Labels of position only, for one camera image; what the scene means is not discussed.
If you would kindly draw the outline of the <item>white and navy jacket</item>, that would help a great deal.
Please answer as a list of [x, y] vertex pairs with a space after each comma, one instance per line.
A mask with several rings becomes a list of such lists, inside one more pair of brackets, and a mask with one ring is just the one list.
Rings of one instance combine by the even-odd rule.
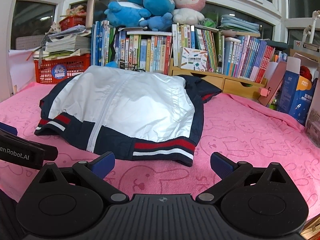
[[194, 76], [90, 66], [40, 101], [37, 136], [120, 160], [172, 160], [190, 167], [204, 126], [204, 104], [220, 88]]

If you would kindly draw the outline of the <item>pink bunny towel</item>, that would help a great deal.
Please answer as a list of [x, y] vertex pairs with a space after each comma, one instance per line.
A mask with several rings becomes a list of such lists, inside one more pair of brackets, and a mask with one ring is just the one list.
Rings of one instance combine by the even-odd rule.
[[[54, 85], [30, 84], [1, 103], [1, 122], [14, 126], [18, 136], [56, 146], [59, 167], [97, 156], [74, 148], [57, 136], [37, 137], [39, 101]], [[239, 96], [219, 94], [204, 104], [204, 128], [192, 167], [174, 161], [116, 160], [105, 180], [132, 196], [134, 193], [191, 193], [194, 197], [220, 178], [210, 168], [213, 152], [254, 167], [280, 163], [295, 182], [309, 207], [309, 217], [319, 214], [319, 148], [287, 114], [278, 113]], [[18, 201], [37, 170], [1, 161], [1, 190]]]

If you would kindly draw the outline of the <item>white paper sheet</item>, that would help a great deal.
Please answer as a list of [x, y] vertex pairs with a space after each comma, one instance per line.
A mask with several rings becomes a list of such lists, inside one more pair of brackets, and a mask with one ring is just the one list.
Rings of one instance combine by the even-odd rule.
[[9, 50], [9, 70], [14, 94], [34, 82], [33, 50]]

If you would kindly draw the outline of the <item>red plastic crate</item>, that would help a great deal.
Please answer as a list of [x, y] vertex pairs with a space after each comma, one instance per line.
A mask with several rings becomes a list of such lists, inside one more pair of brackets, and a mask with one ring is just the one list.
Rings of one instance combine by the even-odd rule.
[[57, 84], [69, 77], [83, 73], [91, 64], [91, 55], [67, 57], [64, 59], [34, 60], [36, 82]]

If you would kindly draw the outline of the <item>wooden drawer organizer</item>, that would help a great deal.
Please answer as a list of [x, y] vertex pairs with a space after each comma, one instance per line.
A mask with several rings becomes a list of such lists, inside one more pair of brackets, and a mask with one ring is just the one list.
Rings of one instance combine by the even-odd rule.
[[190, 75], [200, 77], [207, 82], [219, 87], [224, 93], [242, 96], [244, 98], [257, 100], [260, 96], [259, 88], [266, 87], [267, 79], [263, 78], [261, 83], [248, 81], [236, 77], [230, 77], [219, 73], [199, 72], [195, 70], [181, 69], [174, 66], [174, 60], [170, 60], [169, 75]]

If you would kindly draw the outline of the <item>stack of papers and books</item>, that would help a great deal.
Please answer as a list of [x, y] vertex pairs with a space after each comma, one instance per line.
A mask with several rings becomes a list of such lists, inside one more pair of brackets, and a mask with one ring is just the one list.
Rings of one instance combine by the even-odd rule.
[[48, 34], [39, 47], [33, 50], [33, 59], [54, 60], [89, 54], [91, 32], [84, 25], [77, 25], [59, 33]]

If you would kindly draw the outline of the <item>blue cardboard box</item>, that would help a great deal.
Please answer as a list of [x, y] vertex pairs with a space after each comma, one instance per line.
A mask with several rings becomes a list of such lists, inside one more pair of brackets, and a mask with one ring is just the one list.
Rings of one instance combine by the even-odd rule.
[[306, 123], [316, 90], [318, 67], [318, 62], [297, 53], [287, 58], [277, 110], [292, 116], [301, 125]]

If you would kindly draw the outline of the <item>small red basket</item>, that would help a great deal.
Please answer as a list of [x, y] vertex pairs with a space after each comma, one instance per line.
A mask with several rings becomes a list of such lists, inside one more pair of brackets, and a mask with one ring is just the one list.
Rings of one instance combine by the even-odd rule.
[[84, 15], [74, 15], [74, 16], [68, 16], [61, 20], [59, 22], [61, 30], [64, 31], [66, 29], [69, 29], [71, 27], [77, 26], [77, 25], [86, 25], [86, 16]]

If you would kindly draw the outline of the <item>row of books right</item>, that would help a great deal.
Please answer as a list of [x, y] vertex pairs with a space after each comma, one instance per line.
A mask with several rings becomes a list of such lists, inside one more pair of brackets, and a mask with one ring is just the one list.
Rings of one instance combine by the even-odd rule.
[[231, 77], [261, 83], [275, 48], [257, 34], [235, 36], [202, 25], [173, 24], [173, 59], [178, 66], [181, 48], [208, 52], [208, 70]]

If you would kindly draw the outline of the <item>row of books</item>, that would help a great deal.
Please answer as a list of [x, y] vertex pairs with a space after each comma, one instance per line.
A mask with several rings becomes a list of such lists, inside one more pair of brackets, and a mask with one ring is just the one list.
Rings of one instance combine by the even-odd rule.
[[173, 59], [178, 66], [181, 48], [208, 52], [208, 70], [231, 77], [261, 83], [275, 48], [257, 34], [235, 36], [202, 25], [173, 24]]
[[169, 74], [172, 33], [146, 28], [115, 28], [108, 21], [97, 21], [92, 27], [91, 64], [137, 66], [146, 72]]

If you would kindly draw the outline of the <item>miniature black bicycle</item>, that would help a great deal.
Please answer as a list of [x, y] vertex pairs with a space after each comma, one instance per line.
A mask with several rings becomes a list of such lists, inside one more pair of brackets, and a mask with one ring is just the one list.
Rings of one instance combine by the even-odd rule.
[[135, 72], [146, 72], [146, 70], [143, 68], [138, 68], [137, 66], [127, 66], [122, 63], [119, 65], [119, 68], [124, 69], [124, 70], [131, 70], [131, 71], [135, 71]]

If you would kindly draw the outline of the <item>white colourful card box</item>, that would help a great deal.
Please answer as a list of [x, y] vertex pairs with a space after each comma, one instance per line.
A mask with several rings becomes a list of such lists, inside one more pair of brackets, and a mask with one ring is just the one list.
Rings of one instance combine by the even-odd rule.
[[208, 52], [194, 48], [181, 48], [178, 66], [181, 69], [205, 72], [208, 70]]

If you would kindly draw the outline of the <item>cardboard tube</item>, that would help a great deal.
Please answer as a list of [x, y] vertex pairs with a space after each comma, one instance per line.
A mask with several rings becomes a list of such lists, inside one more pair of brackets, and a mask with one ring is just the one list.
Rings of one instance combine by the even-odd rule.
[[86, 28], [87, 29], [91, 28], [93, 25], [94, 4], [95, 4], [95, 0], [87, 1], [87, 10], [86, 10]]

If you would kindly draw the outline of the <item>blue plush toy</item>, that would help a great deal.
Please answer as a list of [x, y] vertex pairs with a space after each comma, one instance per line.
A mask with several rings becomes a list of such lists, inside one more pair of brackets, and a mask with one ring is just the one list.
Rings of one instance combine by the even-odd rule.
[[113, 27], [167, 31], [173, 24], [174, 0], [116, 0], [104, 14]]

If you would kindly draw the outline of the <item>pink bunny plush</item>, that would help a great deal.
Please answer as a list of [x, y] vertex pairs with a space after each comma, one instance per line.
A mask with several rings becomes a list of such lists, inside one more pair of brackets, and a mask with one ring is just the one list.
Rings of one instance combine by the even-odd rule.
[[173, 22], [176, 24], [199, 24], [204, 20], [201, 10], [206, 5], [206, 0], [174, 0], [176, 9], [173, 11]]

